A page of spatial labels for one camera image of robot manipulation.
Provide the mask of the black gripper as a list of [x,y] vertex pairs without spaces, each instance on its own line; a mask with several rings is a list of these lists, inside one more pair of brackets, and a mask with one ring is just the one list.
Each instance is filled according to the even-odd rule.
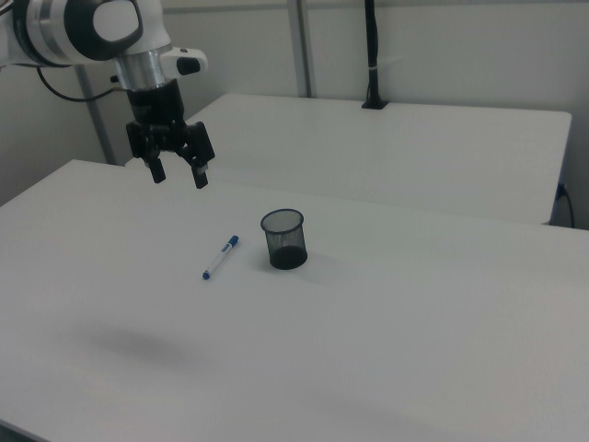
[[166,178],[159,158],[161,150],[177,151],[190,166],[197,189],[208,184],[206,170],[215,158],[214,149],[203,122],[187,125],[179,83],[171,80],[164,86],[128,90],[127,98],[133,120],[126,132],[134,158],[149,168],[155,183]]

